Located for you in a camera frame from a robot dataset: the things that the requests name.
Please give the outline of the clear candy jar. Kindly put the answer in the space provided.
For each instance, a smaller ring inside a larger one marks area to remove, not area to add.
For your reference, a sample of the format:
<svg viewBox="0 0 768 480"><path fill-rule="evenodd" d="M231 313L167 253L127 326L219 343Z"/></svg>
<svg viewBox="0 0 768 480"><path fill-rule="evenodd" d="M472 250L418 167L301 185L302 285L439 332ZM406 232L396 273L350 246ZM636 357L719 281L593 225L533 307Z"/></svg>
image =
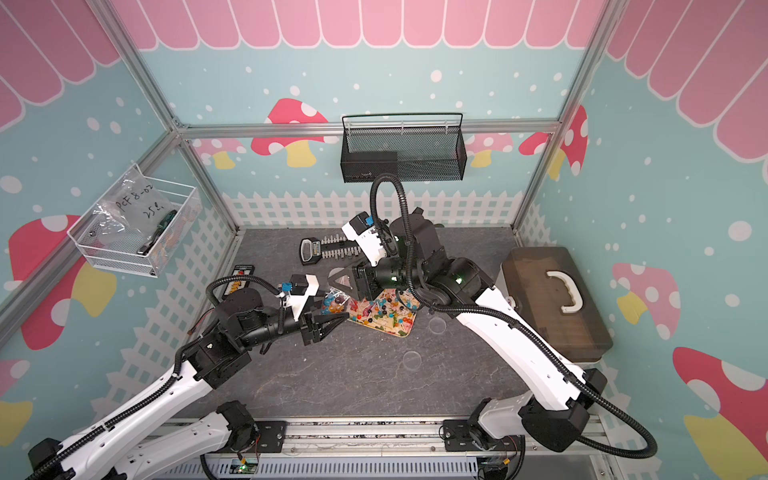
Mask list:
<svg viewBox="0 0 768 480"><path fill-rule="evenodd" d="M331 289L323 299L321 314L336 315L348 312L351 298L344 292Z"/></svg>

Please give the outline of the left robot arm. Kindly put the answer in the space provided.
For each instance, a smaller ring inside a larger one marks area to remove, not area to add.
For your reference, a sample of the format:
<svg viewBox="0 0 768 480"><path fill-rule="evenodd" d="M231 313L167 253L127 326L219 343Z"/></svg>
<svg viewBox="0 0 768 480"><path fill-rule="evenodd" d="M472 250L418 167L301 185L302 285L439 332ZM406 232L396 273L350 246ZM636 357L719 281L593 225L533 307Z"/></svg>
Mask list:
<svg viewBox="0 0 768 480"><path fill-rule="evenodd" d="M264 311L254 289L244 288L220 300L216 288L241 280L277 297L273 314ZM250 360L254 347L267 351L277 339L299 332L304 343L317 343L347 319L347 314L322 312L323 294L315 279L295 275L276 287L253 275L225 276L211 282L206 296L214 323L196 340L180 347L170 370L152 386L84 432L57 442L45 439L29 452L33 479L73 479L98 473L99 458L111 460L138 444L157 425L225 383Z"/></svg>

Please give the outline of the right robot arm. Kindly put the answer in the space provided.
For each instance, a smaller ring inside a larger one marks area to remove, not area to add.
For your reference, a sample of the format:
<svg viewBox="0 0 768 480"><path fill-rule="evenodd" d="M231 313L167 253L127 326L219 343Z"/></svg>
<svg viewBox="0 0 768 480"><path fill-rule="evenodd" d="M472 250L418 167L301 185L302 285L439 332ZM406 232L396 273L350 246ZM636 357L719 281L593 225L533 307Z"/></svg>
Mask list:
<svg viewBox="0 0 768 480"><path fill-rule="evenodd" d="M369 211L343 227L365 258L342 270L347 285L336 276L329 283L356 301L373 301L387 289L409 292L420 307L458 320L516 372L528 393L484 400L470 417L470 433L479 447L492 439L526 435L553 452L578 442L629 459L657 453L651 432L603 397L606 378L599 370L584 370L551 347L475 262L446 254L434 224L421 209L409 208L397 176L375 177L369 200ZM634 430L644 447L619 448L586 437L594 405Z"/></svg>

